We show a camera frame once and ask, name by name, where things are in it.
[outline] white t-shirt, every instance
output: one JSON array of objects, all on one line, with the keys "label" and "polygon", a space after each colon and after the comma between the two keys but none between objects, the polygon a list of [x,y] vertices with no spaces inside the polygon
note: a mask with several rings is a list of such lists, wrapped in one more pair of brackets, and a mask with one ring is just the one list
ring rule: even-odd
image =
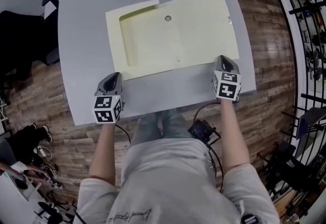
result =
[{"label": "white t-shirt", "polygon": [[[240,223],[253,214],[261,223],[280,223],[256,170],[244,164],[215,187],[208,151],[196,139],[159,139],[131,147],[121,190],[98,179],[81,182],[78,213],[98,223]],[[81,222],[77,217],[74,224]]]}]

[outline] leg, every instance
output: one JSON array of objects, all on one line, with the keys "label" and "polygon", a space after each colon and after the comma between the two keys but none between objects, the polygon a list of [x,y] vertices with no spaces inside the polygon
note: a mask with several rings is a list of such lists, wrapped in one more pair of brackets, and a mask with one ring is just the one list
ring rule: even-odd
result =
[{"label": "leg", "polygon": [[139,119],[129,147],[162,138],[157,126],[157,114],[148,114]]},{"label": "leg", "polygon": [[176,109],[161,112],[163,138],[193,138],[188,132],[185,119]]},{"label": "leg", "polygon": [[27,126],[7,139],[17,161],[30,164],[33,150],[39,142],[47,138],[47,131],[44,128],[35,129],[34,126]]}]

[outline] yellow paper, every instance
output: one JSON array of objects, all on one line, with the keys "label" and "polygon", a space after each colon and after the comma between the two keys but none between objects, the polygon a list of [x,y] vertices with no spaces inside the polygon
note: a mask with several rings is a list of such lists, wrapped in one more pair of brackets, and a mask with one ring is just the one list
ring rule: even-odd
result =
[{"label": "yellow paper", "polygon": [[154,0],[107,12],[106,23],[124,80],[239,58],[225,0]]}]

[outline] gray table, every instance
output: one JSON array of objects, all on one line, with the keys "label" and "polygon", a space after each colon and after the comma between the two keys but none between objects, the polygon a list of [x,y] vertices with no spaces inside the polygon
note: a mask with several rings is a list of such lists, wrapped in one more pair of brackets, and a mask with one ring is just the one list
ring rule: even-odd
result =
[{"label": "gray table", "polygon": [[[59,49],[62,75],[76,125],[93,123],[94,92],[114,72],[105,13],[149,0],[60,0]],[[171,0],[159,0],[160,3]],[[237,0],[226,0],[240,59],[242,92],[256,89],[252,53]],[[214,64],[192,66],[132,79],[123,83],[126,102],[121,117],[131,117],[214,99]]]}]

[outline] fiducial marker cube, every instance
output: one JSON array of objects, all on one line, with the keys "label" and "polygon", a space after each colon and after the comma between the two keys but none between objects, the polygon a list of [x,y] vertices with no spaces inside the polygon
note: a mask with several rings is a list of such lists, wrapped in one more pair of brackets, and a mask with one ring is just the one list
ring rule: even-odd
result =
[{"label": "fiducial marker cube", "polygon": [[241,89],[240,80],[240,74],[215,70],[212,83],[216,97],[235,101]]},{"label": "fiducial marker cube", "polygon": [[93,114],[98,124],[114,124],[122,111],[121,96],[95,96]]}]

